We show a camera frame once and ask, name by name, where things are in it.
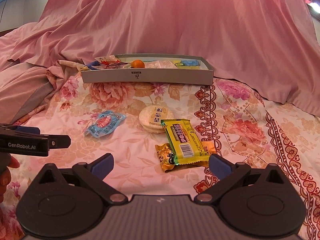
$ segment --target blue and yellow package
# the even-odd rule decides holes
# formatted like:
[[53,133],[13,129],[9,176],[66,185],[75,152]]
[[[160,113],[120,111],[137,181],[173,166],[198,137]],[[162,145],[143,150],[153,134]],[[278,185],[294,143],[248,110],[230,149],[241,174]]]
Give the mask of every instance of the blue and yellow package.
[[84,135],[93,135],[95,138],[112,133],[122,120],[125,119],[125,115],[114,113],[111,110],[104,111],[99,114],[98,119],[94,124],[90,125],[84,132]]

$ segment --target screw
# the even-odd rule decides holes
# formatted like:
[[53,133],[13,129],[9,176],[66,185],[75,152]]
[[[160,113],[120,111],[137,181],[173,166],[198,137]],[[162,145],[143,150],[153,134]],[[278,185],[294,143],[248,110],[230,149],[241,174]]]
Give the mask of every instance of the screw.
[[110,196],[110,200],[112,201],[112,202],[122,202],[122,201],[124,201],[125,200],[125,195],[123,195],[123,194],[112,194],[111,196]]
[[212,200],[212,196],[210,194],[203,193],[197,196],[197,200],[201,202],[209,202]]

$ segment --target cardboard box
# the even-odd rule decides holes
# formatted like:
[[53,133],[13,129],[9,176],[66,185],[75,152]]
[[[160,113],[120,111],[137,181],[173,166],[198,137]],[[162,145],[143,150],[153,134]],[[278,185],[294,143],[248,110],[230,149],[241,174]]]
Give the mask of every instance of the cardboard box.
[[202,57],[171,54],[121,54],[115,55],[122,62],[156,60],[198,60],[200,69],[129,68],[82,71],[84,83],[98,82],[154,82],[212,85],[213,68]]

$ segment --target triangular hole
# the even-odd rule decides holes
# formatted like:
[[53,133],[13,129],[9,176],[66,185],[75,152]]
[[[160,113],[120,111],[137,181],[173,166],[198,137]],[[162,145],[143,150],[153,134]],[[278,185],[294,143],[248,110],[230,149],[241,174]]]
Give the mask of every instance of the triangular hole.
[[272,183],[279,183],[279,184],[283,184],[283,180],[282,178],[280,177],[279,173],[275,170],[271,171],[269,173],[269,176],[267,178],[267,181],[268,182],[272,182]]
[[39,184],[51,183],[51,182],[55,182],[55,181],[56,181],[56,178],[54,177],[52,170],[47,170],[44,173],[44,175],[42,176]]

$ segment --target orange fruit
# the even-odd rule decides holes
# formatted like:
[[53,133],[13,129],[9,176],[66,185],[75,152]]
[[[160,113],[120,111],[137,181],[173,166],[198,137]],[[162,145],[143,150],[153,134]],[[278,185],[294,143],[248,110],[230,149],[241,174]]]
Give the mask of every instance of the orange fruit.
[[144,63],[143,61],[136,59],[133,62],[131,62],[131,67],[132,68],[144,68]]

